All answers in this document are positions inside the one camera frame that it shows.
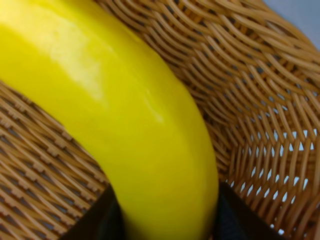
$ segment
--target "woven basket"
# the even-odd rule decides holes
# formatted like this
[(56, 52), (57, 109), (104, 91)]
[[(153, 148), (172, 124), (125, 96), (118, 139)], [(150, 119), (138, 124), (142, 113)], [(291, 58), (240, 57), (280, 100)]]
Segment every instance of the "woven basket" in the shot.
[[(219, 177), (285, 237), (320, 239), (320, 53), (260, 0), (96, 0), (185, 83)], [(107, 187), (96, 162), (0, 85), (0, 238), (57, 239)]]

